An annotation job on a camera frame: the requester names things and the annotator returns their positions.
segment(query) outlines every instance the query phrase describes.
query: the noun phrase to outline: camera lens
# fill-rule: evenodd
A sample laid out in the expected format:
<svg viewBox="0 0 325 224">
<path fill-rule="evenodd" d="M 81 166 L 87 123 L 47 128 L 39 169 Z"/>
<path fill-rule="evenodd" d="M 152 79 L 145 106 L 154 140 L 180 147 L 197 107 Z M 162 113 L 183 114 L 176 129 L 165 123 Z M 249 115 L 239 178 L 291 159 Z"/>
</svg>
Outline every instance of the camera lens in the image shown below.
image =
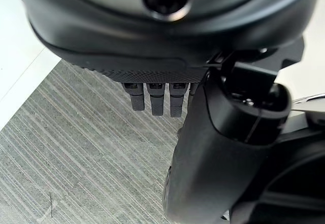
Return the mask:
<svg viewBox="0 0 325 224">
<path fill-rule="evenodd" d="M 164 21 L 183 18 L 189 11 L 188 0 L 143 0 L 152 17 Z"/>
</svg>

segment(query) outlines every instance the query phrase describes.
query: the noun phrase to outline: black plastic housing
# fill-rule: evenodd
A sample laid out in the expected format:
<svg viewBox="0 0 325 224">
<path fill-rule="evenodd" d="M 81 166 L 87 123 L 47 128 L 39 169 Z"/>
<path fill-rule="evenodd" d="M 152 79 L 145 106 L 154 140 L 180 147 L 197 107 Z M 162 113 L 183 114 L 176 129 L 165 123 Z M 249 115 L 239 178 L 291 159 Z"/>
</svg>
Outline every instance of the black plastic housing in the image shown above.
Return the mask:
<svg viewBox="0 0 325 224">
<path fill-rule="evenodd" d="M 292 42 L 316 0 L 246 0 L 172 23 L 121 14 L 89 0 L 23 1 L 41 41 L 63 59 L 119 82 L 173 83 L 199 82 L 206 61 L 220 49 Z"/>
<path fill-rule="evenodd" d="M 164 210 L 179 223 L 217 223 L 246 191 L 289 115 L 235 101 L 211 69 L 197 88 L 165 185 Z"/>
</svg>

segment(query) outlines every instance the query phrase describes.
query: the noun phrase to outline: striped carpet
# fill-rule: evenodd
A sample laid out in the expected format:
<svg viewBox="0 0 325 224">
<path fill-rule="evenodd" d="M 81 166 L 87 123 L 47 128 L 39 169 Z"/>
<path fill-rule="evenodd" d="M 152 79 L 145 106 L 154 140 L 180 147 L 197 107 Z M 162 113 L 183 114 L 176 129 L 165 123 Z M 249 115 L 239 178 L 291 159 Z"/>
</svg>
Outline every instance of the striped carpet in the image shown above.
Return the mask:
<svg viewBox="0 0 325 224">
<path fill-rule="evenodd" d="M 0 223 L 169 223 L 183 118 L 134 112 L 107 77 L 61 61 L 0 132 Z"/>
</svg>

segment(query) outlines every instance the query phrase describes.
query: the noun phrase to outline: black curved part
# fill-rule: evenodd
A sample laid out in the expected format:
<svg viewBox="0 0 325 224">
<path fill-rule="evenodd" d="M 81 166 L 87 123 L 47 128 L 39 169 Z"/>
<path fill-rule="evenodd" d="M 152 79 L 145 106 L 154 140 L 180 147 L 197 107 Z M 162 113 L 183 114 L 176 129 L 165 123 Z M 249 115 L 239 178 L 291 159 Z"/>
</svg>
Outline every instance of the black curved part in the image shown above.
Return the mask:
<svg viewBox="0 0 325 224">
<path fill-rule="evenodd" d="M 143 70 L 147 65 L 164 62 L 159 59 L 175 58 L 182 60 L 186 68 L 197 69 L 205 66 L 220 49 L 288 44 L 301 36 L 316 0 L 250 0 L 224 13 L 211 12 L 173 23 L 119 15 L 85 0 L 23 1 L 34 29 L 45 44 L 71 53 L 108 54 L 111 58 L 101 61 L 96 68 L 104 73 L 111 70 L 116 57 L 119 60 L 136 57 L 131 62 Z M 150 57 L 159 59 L 150 61 L 150 65 L 141 62 Z M 79 63 L 94 69 L 92 60 L 89 62 Z"/>
<path fill-rule="evenodd" d="M 324 130 L 304 129 L 277 141 L 233 207 L 232 223 L 324 223 Z"/>
<path fill-rule="evenodd" d="M 164 210 L 172 221 L 218 223 L 267 158 L 268 146 L 252 146 L 223 136 L 214 127 L 212 116 L 204 88 L 199 86 L 167 178 Z"/>
</svg>

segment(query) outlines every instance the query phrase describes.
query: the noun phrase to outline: floor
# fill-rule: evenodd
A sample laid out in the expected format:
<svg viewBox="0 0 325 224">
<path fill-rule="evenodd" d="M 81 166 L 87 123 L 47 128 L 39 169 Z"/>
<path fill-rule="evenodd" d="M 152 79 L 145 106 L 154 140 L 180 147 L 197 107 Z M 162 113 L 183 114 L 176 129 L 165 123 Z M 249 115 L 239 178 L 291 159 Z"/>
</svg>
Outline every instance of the floor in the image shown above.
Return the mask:
<svg viewBox="0 0 325 224">
<path fill-rule="evenodd" d="M 31 31 L 21 0 L 0 0 L 0 131 L 60 61 Z"/>
<path fill-rule="evenodd" d="M 182 118 L 135 112 L 119 83 L 61 61 L 0 132 L 0 224 L 169 223 Z"/>
</svg>

